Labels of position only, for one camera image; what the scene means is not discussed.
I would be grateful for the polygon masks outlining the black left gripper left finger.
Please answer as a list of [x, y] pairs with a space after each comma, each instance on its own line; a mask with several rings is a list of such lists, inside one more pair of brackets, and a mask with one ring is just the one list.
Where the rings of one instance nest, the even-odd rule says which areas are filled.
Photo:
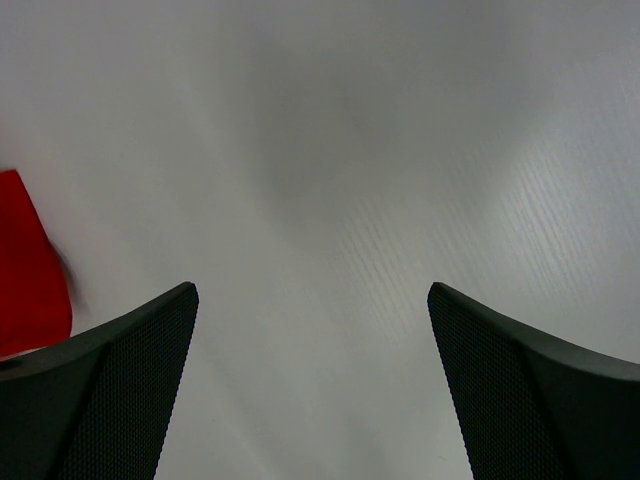
[[199, 305], [184, 282], [1, 364], [4, 479], [152, 479]]

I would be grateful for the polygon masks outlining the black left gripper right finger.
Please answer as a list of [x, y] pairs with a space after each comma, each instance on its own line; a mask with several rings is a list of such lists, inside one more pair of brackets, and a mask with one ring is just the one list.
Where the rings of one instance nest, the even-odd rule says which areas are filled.
[[427, 305], [474, 478], [638, 478], [638, 364], [440, 282]]

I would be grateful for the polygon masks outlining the red folded t shirt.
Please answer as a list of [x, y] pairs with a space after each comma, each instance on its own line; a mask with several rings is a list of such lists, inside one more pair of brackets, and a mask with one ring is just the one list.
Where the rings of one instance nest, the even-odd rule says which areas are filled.
[[68, 339], [72, 306], [62, 263], [17, 171], [1, 173], [1, 357]]

